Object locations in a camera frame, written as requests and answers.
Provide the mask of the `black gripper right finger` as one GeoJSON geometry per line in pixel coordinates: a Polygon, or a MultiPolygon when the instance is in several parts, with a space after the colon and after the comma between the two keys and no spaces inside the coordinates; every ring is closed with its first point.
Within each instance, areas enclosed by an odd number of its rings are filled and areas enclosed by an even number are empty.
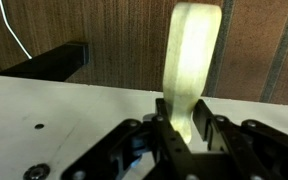
{"type": "Polygon", "coordinates": [[[193,122],[207,143],[200,156],[208,180],[250,180],[251,153],[238,128],[225,116],[214,115],[203,100],[194,107],[193,122]]]}

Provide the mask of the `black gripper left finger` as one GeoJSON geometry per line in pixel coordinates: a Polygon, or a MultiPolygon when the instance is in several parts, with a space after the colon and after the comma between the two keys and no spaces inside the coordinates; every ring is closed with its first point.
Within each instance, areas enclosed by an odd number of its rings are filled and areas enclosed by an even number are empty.
{"type": "Polygon", "coordinates": [[[179,133],[173,129],[166,103],[162,98],[158,98],[155,103],[156,115],[152,118],[155,166],[150,171],[150,177],[157,180],[198,180],[192,154],[179,133]]]}

